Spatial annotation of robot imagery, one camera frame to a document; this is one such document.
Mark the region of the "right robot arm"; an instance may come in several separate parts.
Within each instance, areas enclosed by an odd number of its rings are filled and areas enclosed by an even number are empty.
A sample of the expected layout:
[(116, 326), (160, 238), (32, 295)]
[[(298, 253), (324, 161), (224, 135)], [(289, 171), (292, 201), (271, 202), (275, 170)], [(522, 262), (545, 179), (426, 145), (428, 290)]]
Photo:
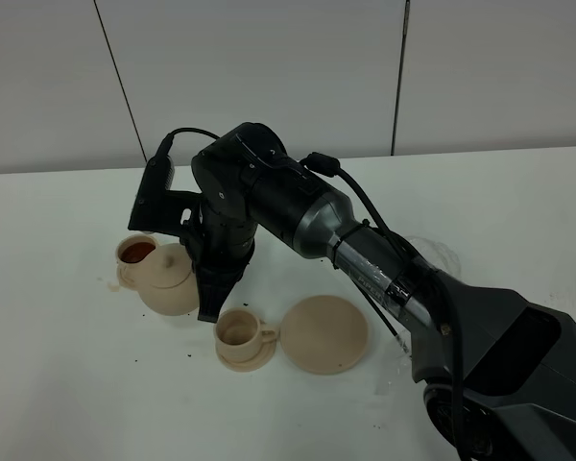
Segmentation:
[(297, 254), (325, 257), (411, 335), (412, 375), (463, 460), (576, 460), (576, 323), (518, 293), (435, 269), (376, 210), (358, 222), (328, 179), (336, 158), (296, 161), (268, 127), (244, 123), (192, 159), (200, 188), (184, 244), (199, 317), (216, 322), (263, 227)]

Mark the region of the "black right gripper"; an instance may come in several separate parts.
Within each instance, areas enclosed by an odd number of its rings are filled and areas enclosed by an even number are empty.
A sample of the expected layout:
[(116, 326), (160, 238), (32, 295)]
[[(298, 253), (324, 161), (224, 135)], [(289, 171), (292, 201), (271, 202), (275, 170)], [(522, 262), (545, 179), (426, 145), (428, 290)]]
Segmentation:
[(185, 208), (190, 216), (181, 224), (180, 243), (194, 264), (198, 320), (217, 322), (252, 258), (257, 224), (214, 210), (202, 193), (186, 192)]

